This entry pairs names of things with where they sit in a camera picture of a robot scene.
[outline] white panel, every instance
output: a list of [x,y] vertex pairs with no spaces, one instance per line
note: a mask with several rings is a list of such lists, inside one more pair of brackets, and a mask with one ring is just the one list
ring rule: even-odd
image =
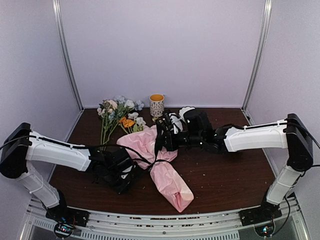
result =
[[264,0],[61,0],[82,103],[125,95],[167,106],[239,107]]
[[[256,124],[296,113],[320,141],[320,1],[273,2],[269,35],[259,75],[249,103]],[[272,150],[280,169],[287,151]],[[314,148],[315,164],[320,152]],[[320,169],[309,170],[295,187],[311,239],[320,236]]]
[[[0,143],[21,123],[64,140],[78,115],[51,0],[0,0]],[[37,164],[46,179],[51,164]],[[29,193],[0,176],[1,239],[17,239]]]

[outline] flower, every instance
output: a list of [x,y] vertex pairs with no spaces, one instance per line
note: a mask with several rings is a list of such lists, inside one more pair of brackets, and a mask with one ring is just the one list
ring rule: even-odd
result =
[[125,127],[125,128],[130,128],[130,127],[132,127],[133,125],[135,125],[135,121],[133,121],[133,120],[131,120],[131,119],[127,119],[127,120],[125,120],[125,121],[123,121],[123,126]]
[[133,119],[135,120],[138,117],[139,113],[133,112],[128,114],[128,119]]
[[120,119],[119,123],[122,124],[127,118],[124,116],[123,118]]
[[126,98],[121,95],[117,95],[113,98],[114,101],[118,102],[118,104],[123,104],[126,102]]
[[106,109],[102,109],[101,107],[98,107],[96,111],[98,112],[99,116],[102,116],[106,112]]
[[146,125],[146,122],[143,117],[137,117],[135,119],[135,122],[139,127]]
[[128,99],[127,101],[125,101],[124,107],[133,109],[135,107],[135,104],[132,100]]
[[106,100],[105,102],[110,104],[112,106],[113,110],[116,110],[118,108],[118,104],[113,100]]
[[144,102],[141,100],[138,100],[134,104],[134,110],[141,111],[144,106],[145,106]]
[[109,120],[112,121],[113,119],[115,119],[115,112],[114,111],[109,115]]

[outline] cup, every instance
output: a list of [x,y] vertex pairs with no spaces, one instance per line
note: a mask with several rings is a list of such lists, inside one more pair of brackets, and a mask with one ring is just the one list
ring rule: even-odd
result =
[[150,115],[152,117],[161,117],[165,110],[165,96],[153,94],[150,96]]

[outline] bouquet of flowers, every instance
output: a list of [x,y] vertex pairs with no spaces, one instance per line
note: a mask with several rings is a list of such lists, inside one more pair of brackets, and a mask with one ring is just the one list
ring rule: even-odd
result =
[[109,142],[110,136],[118,126],[120,120],[133,110],[141,111],[145,106],[141,100],[134,103],[124,96],[116,96],[114,99],[104,100],[102,104],[99,105],[100,107],[98,107],[97,112],[102,118],[101,145]]
[[128,114],[128,119],[124,116],[119,125],[126,134],[132,134],[144,130],[146,122],[143,117],[138,117],[139,113],[133,112]]

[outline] orange flower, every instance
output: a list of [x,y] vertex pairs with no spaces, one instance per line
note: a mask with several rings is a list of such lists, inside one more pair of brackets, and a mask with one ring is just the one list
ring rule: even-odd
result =
[[119,123],[122,124],[126,120],[127,120],[127,118],[124,116],[123,118],[120,119]]
[[131,119],[127,119],[127,120],[125,120],[125,121],[123,121],[123,126],[125,127],[125,128],[130,128],[130,127],[132,127],[133,125],[135,125],[135,121],[132,121]]

